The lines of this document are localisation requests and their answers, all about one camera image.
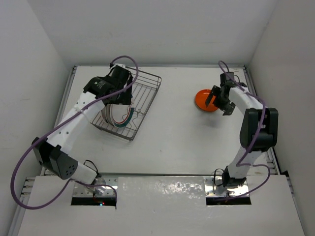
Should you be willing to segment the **orange plastic plate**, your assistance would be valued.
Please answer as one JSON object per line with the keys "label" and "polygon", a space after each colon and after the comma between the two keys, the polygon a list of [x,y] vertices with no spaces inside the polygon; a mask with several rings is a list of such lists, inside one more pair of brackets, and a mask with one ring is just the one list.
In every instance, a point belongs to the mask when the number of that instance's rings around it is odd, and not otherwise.
{"label": "orange plastic plate", "polygon": [[194,99],[196,106],[205,112],[215,112],[218,110],[218,108],[213,104],[214,99],[216,98],[215,96],[212,97],[208,106],[205,104],[210,92],[210,89],[202,89],[196,94]]}

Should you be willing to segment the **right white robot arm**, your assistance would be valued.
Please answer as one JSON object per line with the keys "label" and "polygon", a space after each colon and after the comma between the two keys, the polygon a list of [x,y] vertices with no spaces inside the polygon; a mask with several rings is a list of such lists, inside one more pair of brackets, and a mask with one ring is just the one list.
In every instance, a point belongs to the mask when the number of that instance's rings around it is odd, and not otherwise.
{"label": "right white robot arm", "polygon": [[242,185],[256,159],[277,143],[278,110],[267,108],[244,83],[234,80],[232,72],[220,75],[220,86],[213,86],[205,100],[205,106],[210,104],[223,111],[225,116],[231,115],[235,108],[243,114],[239,151],[222,174],[223,187]]}

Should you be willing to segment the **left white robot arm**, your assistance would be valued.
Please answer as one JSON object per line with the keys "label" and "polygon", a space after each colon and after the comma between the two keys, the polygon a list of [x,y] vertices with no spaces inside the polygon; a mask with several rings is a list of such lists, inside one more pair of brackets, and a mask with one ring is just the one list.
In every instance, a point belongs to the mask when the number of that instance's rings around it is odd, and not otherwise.
{"label": "left white robot arm", "polygon": [[33,151],[39,164],[61,179],[92,184],[98,172],[69,156],[73,144],[90,121],[108,104],[131,102],[133,77],[125,65],[115,64],[109,74],[94,77],[77,102],[46,138],[35,138]]}

